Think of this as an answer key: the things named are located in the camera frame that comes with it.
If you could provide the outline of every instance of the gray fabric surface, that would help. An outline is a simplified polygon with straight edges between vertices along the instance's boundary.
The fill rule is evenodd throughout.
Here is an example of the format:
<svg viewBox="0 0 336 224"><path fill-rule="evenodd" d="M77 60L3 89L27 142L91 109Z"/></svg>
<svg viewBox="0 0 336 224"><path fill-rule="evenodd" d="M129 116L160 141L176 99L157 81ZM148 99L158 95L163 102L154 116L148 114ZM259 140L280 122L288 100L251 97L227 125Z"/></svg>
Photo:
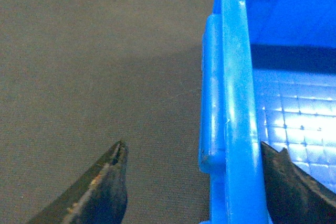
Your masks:
<svg viewBox="0 0 336 224"><path fill-rule="evenodd" d="M123 223L208 218L201 37L213 0L0 0L0 223L24 223L116 140Z"/></svg>

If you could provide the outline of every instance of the blue plastic bin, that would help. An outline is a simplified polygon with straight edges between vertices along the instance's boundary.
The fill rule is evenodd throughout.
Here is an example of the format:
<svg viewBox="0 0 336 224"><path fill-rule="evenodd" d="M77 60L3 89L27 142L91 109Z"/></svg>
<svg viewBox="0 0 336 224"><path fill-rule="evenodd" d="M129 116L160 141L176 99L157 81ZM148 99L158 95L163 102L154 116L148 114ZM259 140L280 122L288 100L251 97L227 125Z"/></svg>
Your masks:
<svg viewBox="0 0 336 224"><path fill-rule="evenodd" d="M199 167L210 174L210 220L267 224L246 1L214 0L203 35Z"/></svg>

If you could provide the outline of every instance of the gray carpet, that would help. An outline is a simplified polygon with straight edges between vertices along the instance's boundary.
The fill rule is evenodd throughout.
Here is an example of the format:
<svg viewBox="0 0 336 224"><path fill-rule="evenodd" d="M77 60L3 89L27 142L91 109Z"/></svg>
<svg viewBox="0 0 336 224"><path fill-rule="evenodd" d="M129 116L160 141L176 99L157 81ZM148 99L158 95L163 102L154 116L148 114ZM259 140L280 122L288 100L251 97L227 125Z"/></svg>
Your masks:
<svg viewBox="0 0 336 224"><path fill-rule="evenodd" d="M208 218L197 164L213 0L0 0L0 223L24 223L116 140L123 223Z"/></svg>

